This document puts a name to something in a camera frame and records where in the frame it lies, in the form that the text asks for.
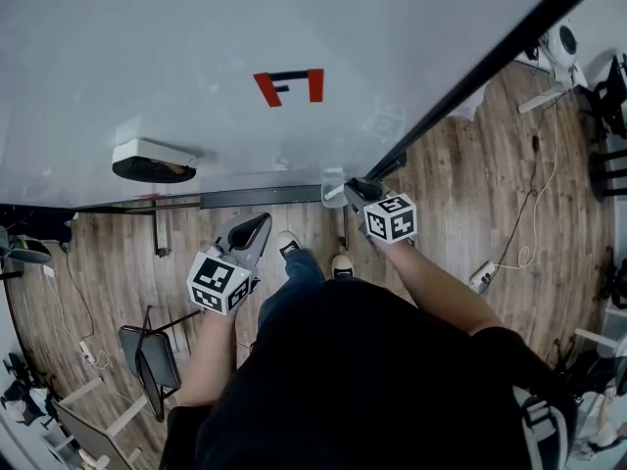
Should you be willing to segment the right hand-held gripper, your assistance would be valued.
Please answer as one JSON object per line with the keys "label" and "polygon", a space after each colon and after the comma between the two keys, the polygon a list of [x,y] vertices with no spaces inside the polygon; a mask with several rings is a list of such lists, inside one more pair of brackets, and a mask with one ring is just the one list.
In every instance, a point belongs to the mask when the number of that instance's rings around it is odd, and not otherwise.
{"label": "right hand-held gripper", "polygon": [[382,182],[355,177],[345,182],[344,194],[371,239],[387,245],[415,241],[416,205],[407,194],[386,197],[389,189]]}

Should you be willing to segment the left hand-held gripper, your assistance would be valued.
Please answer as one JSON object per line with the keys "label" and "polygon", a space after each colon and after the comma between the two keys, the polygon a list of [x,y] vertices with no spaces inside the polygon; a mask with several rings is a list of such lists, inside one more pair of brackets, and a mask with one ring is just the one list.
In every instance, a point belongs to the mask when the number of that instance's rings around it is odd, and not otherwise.
{"label": "left hand-held gripper", "polygon": [[225,222],[217,241],[194,259],[186,281],[191,301],[233,315],[260,283],[258,263],[271,226],[268,212],[238,214]]}

